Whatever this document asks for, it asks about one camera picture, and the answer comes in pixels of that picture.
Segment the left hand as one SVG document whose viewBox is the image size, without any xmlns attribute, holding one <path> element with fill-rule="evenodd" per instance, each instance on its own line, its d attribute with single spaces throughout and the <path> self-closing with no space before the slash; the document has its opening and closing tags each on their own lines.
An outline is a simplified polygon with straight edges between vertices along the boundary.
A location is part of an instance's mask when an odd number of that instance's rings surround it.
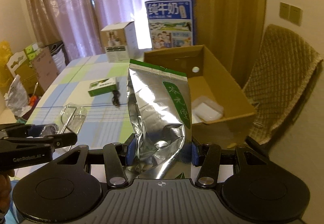
<svg viewBox="0 0 324 224">
<path fill-rule="evenodd" d="M 0 174 L 0 210 L 1 214 L 6 214 L 10 206 L 10 192 L 12 190 L 11 177 L 15 176 L 14 170 L 1 172 Z"/>
</svg>

